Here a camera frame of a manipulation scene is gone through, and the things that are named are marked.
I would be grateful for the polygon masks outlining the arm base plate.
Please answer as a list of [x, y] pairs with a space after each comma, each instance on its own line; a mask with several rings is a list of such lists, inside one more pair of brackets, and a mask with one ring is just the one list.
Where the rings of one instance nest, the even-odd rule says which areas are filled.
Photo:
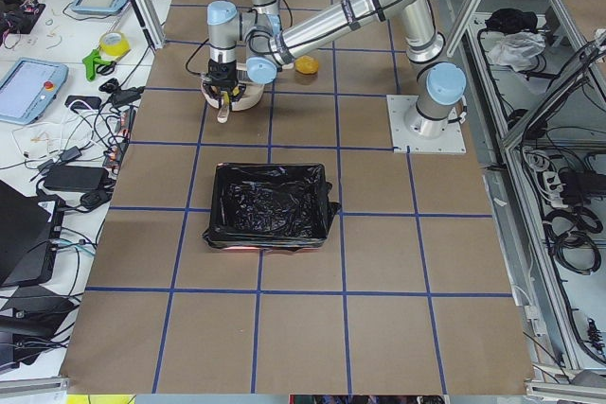
[[392, 150], [405, 154], [465, 154], [467, 149], [456, 107], [446, 119], [429, 120], [418, 113], [418, 98], [386, 96]]

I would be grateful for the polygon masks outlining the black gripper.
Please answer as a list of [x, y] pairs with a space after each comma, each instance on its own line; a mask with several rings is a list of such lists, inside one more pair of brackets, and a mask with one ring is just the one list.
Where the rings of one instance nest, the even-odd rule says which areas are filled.
[[245, 85], [238, 78], [237, 65], [232, 62], [208, 61], [208, 69], [201, 75], [202, 92], [208, 100], [238, 102], [245, 93]]

